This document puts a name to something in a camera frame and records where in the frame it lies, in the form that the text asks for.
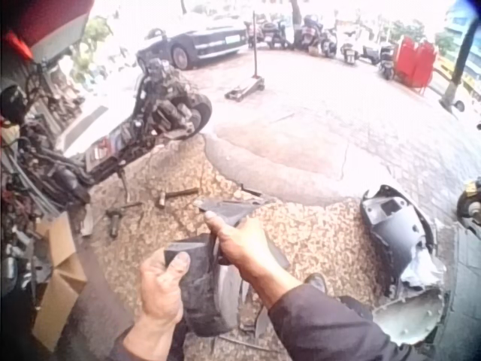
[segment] metal pole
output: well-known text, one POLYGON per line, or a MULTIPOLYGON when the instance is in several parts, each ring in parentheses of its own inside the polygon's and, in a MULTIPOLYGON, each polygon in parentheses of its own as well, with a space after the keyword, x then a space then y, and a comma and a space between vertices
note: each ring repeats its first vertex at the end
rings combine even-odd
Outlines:
POLYGON ((254 26, 254 77, 257 77, 257 31, 256 31, 256 12, 253 11, 254 26))

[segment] parked car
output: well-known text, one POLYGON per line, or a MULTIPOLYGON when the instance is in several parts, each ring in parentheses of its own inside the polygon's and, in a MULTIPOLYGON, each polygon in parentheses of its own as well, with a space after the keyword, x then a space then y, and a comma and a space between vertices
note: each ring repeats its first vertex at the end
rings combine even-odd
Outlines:
POLYGON ((246 27, 241 22, 208 18, 199 21, 197 17, 195 20, 184 17, 176 29, 152 29, 137 52, 139 66, 145 68, 149 60, 157 57, 187 70, 199 60, 236 53, 247 43, 246 27))

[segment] disassembled scooter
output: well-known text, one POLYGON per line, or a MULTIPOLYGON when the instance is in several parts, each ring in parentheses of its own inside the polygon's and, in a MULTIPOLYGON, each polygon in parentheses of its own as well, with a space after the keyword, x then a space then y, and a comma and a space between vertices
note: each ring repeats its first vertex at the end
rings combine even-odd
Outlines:
POLYGON ((409 196, 386 184, 364 194, 361 214, 389 276, 386 296, 394 299, 374 310, 374 322, 394 342, 418 344, 436 329, 447 303, 446 266, 435 256, 428 218, 409 196))

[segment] dark jacket sleeve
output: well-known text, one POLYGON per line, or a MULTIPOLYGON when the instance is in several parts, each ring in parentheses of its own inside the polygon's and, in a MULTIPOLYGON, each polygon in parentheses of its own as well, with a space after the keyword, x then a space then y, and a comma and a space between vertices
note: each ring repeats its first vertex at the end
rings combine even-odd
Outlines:
POLYGON ((377 324, 304 284, 269 311, 274 329, 294 361, 422 361, 413 347, 397 346, 377 324))

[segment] pavement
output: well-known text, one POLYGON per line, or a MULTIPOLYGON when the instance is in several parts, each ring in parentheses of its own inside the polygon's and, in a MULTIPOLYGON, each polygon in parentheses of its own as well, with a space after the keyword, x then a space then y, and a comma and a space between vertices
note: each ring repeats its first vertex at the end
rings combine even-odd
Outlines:
MULTIPOLYGON (((249 198, 240 184, 273 197, 255 216, 288 257, 290 272, 299 279, 321 272, 332 295, 350 295, 373 307, 382 301, 377 279, 383 268, 362 225, 359 200, 373 185, 398 183, 431 218, 439 257, 449 269, 446 285, 457 290, 466 276, 457 267, 454 209, 463 183, 481 169, 481 134, 363 62, 352 67, 340 59, 261 49, 265 91, 241 103, 224 99, 252 74, 250 52, 186 72, 210 97, 211 121, 203 137, 170 143, 127 167, 132 200, 144 205, 123 218, 115 241, 107 236, 103 214, 122 202, 121 182, 113 176, 92 190, 95 229, 89 246, 126 309, 139 311, 143 259, 173 240, 207 231, 195 196, 172 200, 160 211, 154 206, 160 191, 199 187, 201 198, 249 198)), ((471 291, 464 297, 476 299, 471 291)), ((241 322, 252 321, 259 306, 253 293, 241 322)), ((470 316, 474 324, 476 317, 470 316)), ((229 335, 281 354, 222 340, 211 353, 210 340, 191 335, 186 359, 289 359, 272 328, 259 340, 238 330, 229 335)), ((95 337, 89 340, 95 348, 95 337)))

